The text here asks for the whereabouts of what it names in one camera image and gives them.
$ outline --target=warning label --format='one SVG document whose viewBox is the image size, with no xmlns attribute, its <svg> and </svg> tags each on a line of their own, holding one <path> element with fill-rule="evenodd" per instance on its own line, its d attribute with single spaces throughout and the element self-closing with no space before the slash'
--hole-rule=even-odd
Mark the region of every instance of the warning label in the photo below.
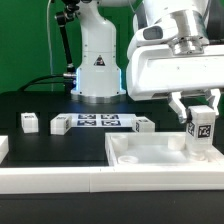
<svg viewBox="0 0 224 224">
<path fill-rule="evenodd" d="M 101 55 L 99 55 L 99 57 L 97 58 L 94 65 L 95 66 L 106 66 Z"/>
</svg>

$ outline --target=white block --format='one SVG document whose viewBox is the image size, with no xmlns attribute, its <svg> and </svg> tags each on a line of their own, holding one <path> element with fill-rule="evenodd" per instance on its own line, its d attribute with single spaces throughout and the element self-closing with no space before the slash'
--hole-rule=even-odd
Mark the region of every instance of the white block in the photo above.
<svg viewBox="0 0 224 224">
<path fill-rule="evenodd" d="M 216 114 L 208 106 L 189 107 L 192 121 L 187 124 L 186 146 L 192 158 L 203 160 L 204 152 L 212 148 Z"/>
<path fill-rule="evenodd" d="M 72 116 L 69 114 L 59 114 L 51 120 L 51 134 L 64 135 L 72 127 Z"/>
<path fill-rule="evenodd" d="M 35 113 L 22 113 L 21 123 L 24 133 L 39 132 L 38 119 Z"/>
<path fill-rule="evenodd" d="M 146 117 L 132 119 L 132 130 L 135 132 L 155 132 L 155 123 Z"/>
</svg>

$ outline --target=white tray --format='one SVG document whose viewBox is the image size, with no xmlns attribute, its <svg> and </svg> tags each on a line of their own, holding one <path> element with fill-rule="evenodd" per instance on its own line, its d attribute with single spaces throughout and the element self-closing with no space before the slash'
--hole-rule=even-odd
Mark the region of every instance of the white tray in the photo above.
<svg viewBox="0 0 224 224">
<path fill-rule="evenodd" d="M 224 155 L 215 147 L 205 159 L 195 160 L 185 147 L 185 133 L 107 133 L 106 153 L 110 166 L 221 165 Z"/>
</svg>

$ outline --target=black cable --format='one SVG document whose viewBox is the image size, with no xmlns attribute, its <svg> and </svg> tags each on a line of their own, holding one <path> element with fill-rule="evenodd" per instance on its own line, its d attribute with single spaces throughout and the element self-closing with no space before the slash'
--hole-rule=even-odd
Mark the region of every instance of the black cable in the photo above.
<svg viewBox="0 0 224 224">
<path fill-rule="evenodd" d="M 24 86 L 20 87 L 18 89 L 18 91 L 24 91 L 27 87 L 29 87 L 30 85 L 33 85 L 34 83 L 38 82 L 38 81 L 42 81 L 42 80 L 46 80 L 46 79 L 54 79 L 54 78 L 63 78 L 63 75 L 51 75 L 51 76 L 42 76 L 36 79 L 33 79 L 32 81 L 28 82 L 27 84 L 25 84 Z"/>
<path fill-rule="evenodd" d="M 208 5 L 207 5 L 207 8 L 205 10 L 205 13 L 204 13 L 204 16 L 203 16 L 203 21 L 205 22 L 207 16 L 208 16 L 208 13 L 210 11 L 210 8 L 211 8 L 211 4 L 212 4 L 212 0 L 209 0 L 208 1 Z"/>
<path fill-rule="evenodd" d="M 29 85 L 26 85 L 26 88 L 30 86 L 34 86 L 34 85 L 47 85 L 47 84 L 64 84 L 64 82 L 36 82 L 36 83 L 30 83 Z"/>
</svg>

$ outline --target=white platform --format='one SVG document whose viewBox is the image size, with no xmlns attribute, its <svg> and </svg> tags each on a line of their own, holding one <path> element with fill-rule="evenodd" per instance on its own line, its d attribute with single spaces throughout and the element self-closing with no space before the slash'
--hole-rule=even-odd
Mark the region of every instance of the white platform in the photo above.
<svg viewBox="0 0 224 224">
<path fill-rule="evenodd" d="M 119 133 L 108 133 L 106 151 L 110 167 L 1 168 L 0 194 L 224 189 L 223 155 L 215 148 L 207 153 L 207 161 L 197 162 L 190 160 L 184 149 L 170 151 L 169 156 L 164 156 L 164 150 L 169 150 L 166 147 L 169 137 L 184 134 L 120 134 L 128 136 L 127 150 L 122 155 L 137 157 L 147 152 L 146 157 L 138 158 L 142 164 L 116 164 L 121 154 L 112 155 L 111 136 Z M 0 145 L 0 151 L 4 151 L 7 137 L 0 139 L 4 139 L 4 144 Z"/>
</svg>

